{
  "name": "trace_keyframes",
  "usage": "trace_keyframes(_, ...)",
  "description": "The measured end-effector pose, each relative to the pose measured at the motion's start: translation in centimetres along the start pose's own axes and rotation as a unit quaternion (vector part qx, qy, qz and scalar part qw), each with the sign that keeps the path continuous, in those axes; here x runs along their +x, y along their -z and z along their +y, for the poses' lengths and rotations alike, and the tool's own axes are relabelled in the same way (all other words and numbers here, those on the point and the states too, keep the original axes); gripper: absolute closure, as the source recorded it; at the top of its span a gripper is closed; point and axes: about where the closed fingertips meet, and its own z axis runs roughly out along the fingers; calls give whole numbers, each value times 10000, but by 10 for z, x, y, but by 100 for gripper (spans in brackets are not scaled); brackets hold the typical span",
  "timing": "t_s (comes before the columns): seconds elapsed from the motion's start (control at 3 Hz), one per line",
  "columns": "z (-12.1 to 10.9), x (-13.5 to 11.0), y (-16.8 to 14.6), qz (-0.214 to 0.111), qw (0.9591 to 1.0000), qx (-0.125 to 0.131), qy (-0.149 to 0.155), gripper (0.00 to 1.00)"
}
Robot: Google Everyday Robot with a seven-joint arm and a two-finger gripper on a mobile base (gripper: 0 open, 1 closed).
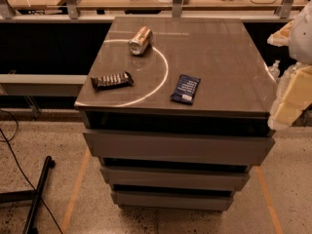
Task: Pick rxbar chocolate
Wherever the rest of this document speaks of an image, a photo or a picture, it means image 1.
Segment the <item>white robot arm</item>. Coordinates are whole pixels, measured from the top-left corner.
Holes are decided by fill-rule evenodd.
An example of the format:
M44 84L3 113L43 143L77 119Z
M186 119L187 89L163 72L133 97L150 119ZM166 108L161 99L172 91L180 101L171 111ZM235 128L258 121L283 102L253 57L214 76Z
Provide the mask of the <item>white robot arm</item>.
M271 34L267 42L277 47L288 46L290 57L296 60L280 78L270 109L268 126L281 131L312 104L312 1L294 20Z

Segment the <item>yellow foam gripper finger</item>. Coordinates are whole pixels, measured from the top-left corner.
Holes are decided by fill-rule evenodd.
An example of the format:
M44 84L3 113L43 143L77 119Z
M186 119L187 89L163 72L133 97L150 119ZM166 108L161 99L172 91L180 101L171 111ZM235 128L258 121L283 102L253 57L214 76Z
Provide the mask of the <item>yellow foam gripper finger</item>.
M291 42L292 33L293 33L293 24L294 24L294 21L291 20L286 25L284 25L281 29L272 33L268 37L267 43L276 47L289 46Z
M270 109L268 126L281 131L312 104L312 66L292 65L280 78L276 99Z

